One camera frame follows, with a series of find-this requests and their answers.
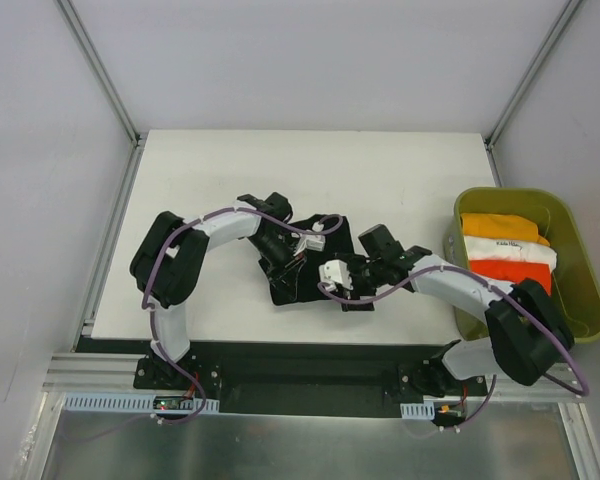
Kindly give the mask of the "black t shirt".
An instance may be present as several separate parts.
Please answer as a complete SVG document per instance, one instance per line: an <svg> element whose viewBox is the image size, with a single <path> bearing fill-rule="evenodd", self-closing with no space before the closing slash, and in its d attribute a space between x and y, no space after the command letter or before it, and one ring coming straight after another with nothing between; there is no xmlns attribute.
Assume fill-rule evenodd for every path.
<svg viewBox="0 0 600 480"><path fill-rule="evenodd" d="M282 234L292 237L292 242L295 244L296 249L296 244L299 240L297 235L269 221L263 220L256 235L250 239L251 244L256 250L257 240L267 234ZM345 254L357 253L354 252L350 226L347 220L344 220L334 233L327 235L325 240L326 244L322 252L306 251L302 253L306 258L306 263L301 269L296 290L276 290L269 284L270 298L274 305L285 306L296 303L323 301L326 299L326 296L318 289L319 266L329 260L341 260L341 257Z"/></svg>

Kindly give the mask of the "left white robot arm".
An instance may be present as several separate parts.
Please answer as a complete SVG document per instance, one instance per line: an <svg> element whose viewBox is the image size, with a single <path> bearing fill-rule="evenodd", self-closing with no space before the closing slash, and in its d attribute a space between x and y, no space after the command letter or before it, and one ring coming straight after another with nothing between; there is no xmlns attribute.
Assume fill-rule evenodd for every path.
<svg viewBox="0 0 600 480"><path fill-rule="evenodd" d="M287 199L274 192L261 200L245 194L232 204L186 220L171 211L160 213L131 260L129 271L142 292L141 308L149 313L151 351L159 359L156 375L168 388L184 387L191 365L184 304L192 295L206 255L230 242L246 239L276 272L297 260L299 245L323 239L324 225L289 222Z"/></svg>

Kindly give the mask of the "olive green plastic bin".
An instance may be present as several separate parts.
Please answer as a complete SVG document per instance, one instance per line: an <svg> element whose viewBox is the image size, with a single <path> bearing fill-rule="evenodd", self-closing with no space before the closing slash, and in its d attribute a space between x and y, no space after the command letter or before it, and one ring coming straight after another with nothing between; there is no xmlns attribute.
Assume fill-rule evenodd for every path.
<svg viewBox="0 0 600 480"><path fill-rule="evenodd" d="M575 342L589 344L600 339L600 288L572 212L559 197L533 188L474 187L461 193L442 237L442 248L445 260L466 268L463 213L512 214L535 223L557 253L551 298Z"/></svg>

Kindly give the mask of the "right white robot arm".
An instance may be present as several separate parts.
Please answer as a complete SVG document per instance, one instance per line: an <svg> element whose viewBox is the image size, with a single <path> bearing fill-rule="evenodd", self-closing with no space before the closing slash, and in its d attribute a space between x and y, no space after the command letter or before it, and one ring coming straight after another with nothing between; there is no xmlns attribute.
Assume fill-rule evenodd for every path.
<svg viewBox="0 0 600 480"><path fill-rule="evenodd" d="M414 388L423 394L453 394L466 380L485 375L505 375L532 386L555 363L573 361L573 334L537 281L496 280L455 266L424 247L404 248L382 224L359 240L364 254L339 256L324 277L342 292L345 305L373 303L381 296L380 288L404 289L442 300L488 330L485 338L444 345L410 373Z"/></svg>

